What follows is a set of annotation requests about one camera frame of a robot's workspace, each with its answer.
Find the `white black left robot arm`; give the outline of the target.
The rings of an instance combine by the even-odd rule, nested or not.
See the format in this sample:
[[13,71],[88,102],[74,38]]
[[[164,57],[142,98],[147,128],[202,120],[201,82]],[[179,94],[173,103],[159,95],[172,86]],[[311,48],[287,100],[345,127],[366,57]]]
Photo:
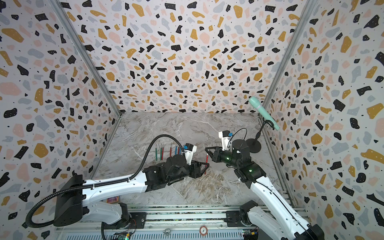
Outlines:
[[183,155],[175,155],[167,158],[164,163],[145,168],[136,176],[105,180],[84,180],[81,175],[71,177],[58,195],[53,224],[55,227],[63,227],[87,220],[115,225],[127,221],[129,214],[125,205],[108,204],[105,200],[156,191],[186,177],[200,178],[209,166],[208,163],[198,161],[188,164]]

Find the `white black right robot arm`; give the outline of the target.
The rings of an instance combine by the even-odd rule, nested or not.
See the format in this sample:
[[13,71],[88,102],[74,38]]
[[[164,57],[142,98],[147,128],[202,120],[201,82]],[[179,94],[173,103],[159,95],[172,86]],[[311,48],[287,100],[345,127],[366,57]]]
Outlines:
[[245,140],[235,140],[229,148],[207,147],[206,153],[215,163],[234,168],[240,181],[266,205],[265,212],[256,202],[240,207],[245,225],[259,227],[273,240],[323,240],[324,231],[300,216],[276,190],[266,172],[254,161]]

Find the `black microphone stand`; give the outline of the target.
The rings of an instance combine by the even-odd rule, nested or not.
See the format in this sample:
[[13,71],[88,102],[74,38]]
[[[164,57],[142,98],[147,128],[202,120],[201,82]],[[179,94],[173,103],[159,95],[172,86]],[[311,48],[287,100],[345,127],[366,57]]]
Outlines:
[[250,152],[253,154],[259,153],[262,149],[262,145],[259,141],[259,138],[265,125],[269,125],[273,130],[275,129],[274,123],[272,121],[264,120],[263,124],[261,125],[261,128],[255,135],[255,137],[246,140],[246,144],[249,147]]

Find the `mint green microphone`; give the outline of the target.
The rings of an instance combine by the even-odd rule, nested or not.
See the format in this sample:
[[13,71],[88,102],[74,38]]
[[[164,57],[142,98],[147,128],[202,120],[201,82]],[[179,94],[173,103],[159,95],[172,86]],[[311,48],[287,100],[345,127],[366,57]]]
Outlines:
[[266,109],[262,106],[261,102],[256,97],[251,97],[249,99],[249,104],[254,107],[265,120],[269,120],[273,123],[274,129],[279,130],[280,127],[278,126],[277,122],[273,119],[273,117],[266,111]]

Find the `purple orange small box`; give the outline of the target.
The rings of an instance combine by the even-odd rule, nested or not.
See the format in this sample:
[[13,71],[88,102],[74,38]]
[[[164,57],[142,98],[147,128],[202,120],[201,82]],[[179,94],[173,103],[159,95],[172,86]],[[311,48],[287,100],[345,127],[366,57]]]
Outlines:
[[114,203],[118,203],[118,202],[119,202],[119,196],[111,197],[111,198],[107,199],[107,203],[109,203],[109,204],[114,204]]

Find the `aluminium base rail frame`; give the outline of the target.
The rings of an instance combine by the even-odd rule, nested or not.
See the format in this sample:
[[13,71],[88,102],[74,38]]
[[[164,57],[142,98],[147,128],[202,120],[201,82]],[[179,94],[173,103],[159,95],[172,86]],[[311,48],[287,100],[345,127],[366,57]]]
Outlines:
[[270,240],[265,230],[243,224],[239,206],[129,206],[132,226],[105,230],[106,240]]

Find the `aluminium corner post left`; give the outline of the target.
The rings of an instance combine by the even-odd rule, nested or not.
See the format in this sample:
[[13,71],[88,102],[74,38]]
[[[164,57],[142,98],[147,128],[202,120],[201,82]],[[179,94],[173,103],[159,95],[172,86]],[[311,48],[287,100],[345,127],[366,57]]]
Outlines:
[[117,107],[117,104],[115,103],[112,95],[109,93],[109,90],[105,83],[103,82],[99,72],[96,69],[96,66],[94,65],[91,57],[88,55],[86,48],[84,47],[83,43],[81,42],[75,28],[70,22],[70,19],[68,18],[66,12],[62,8],[60,1],[53,1],[49,0],[48,3],[50,4],[51,8],[53,9],[54,13],[57,15],[58,20],[63,25],[63,28],[66,30],[68,36],[71,38],[75,48],[77,49],[78,53],[82,57],[86,67],[90,71],[90,73],[93,75],[93,77],[96,80],[96,83],[101,88],[102,93],[106,97],[110,108],[112,111],[117,114],[117,116],[121,117],[121,112]]

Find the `aluminium corner post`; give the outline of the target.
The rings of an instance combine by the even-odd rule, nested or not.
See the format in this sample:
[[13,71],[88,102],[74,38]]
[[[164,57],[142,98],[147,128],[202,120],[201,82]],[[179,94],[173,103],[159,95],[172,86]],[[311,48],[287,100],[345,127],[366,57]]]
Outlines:
[[81,42],[75,28],[70,22],[70,19],[68,18],[66,12],[62,8],[60,1],[53,1],[49,0],[48,3],[50,4],[51,8],[53,9],[54,13],[57,15],[58,20],[63,25],[63,28],[66,30],[68,36],[71,38],[75,48],[77,49],[78,53],[82,57],[86,67],[90,71],[90,73],[93,75],[93,77],[96,80],[96,83],[101,88],[102,93],[106,97],[110,108],[112,111],[117,114],[117,116],[121,117],[121,112],[117,107],[117,104],[115,103],[112,95],[109,93],[109,90],[105,83],[103,82],[99,72],[96,69],[96,66],[94,65],[91,57],[88,55],[86,48],[84,47],[83,43]]
[[277,68],[277,72],[274,75],[274,78],[271,82],[271,85],[269,87],[269,91],[266,94],[266,97],[263,102],[263,107],[267,110],[269,107],[269,104],[272,102],[272,97],[274,95],[274,91],[279,83],[280,78],[282,77],[284,70],[288,64],[288,62],[291,59],[291,56],[294,54],[294,51],[296,49],[296,45],[298,44],[300,37],[302,33],[305,30],[305,27],[307,25],[307,21],[311,17],[312,12],[314,11],[314,8],[318,4],[319,1],[317,0],[309,0],[306,2],[304,9],[302,11],[302,14],[300,16],[300,19],[298,20],[296,29],[292,35],[292,38],[284,52],[284,55],[282,57],[281,63],[279,64],[279,67]]

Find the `aluminium corner post right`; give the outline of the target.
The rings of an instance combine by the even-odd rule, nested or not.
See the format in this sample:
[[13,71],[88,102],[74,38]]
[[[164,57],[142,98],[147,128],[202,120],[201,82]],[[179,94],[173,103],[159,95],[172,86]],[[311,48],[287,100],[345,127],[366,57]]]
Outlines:
[[314,11],[314,8],[318,4],[319,1],[317,0],[309,0],[306,2],[304,9],[302,11],[302,14],[300,16],[300,19],[298,20],[296,29],[292,35],[292,38],[284,52],[284,55],[282,57],[281,63],[279,64],[279,67],[277,68],[277,72],[274,75],[274,78],[271,82],[271,85],[269,87],[269,91],[266,94],[266,97],[263,102],[263,107],[267,110],[269,107],[269,104],[272,102],[272,97],[274,95],[274,91],[279,83],[280,78],[282,77],[284,70],[288,64],[288,62],[291,59],[291,56],[294,54],[294,51],[296,49],[296,45],[298,44],[300,37],[302,33],[305,30],[305,27],[307,25],[307,21],[311,17],[312,12]]

